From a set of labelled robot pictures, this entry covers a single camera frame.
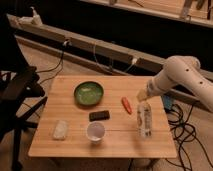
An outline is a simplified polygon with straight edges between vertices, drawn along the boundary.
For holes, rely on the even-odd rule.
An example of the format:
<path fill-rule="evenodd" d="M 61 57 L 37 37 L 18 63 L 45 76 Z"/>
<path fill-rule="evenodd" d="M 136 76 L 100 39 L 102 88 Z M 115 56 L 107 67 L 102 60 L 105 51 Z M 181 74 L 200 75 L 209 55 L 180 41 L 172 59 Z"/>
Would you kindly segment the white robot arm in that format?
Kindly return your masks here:
<path fill-rule="evenodd" d="M 200 73 L 200 62 L 193 56 L 171 56 L 162 70 L 148 80 L 146 87 L 137 95 L 139 102 L 160 96 L 181 85 L 193 93 L 200 102 L 213 112 L 213 83 Z"/>

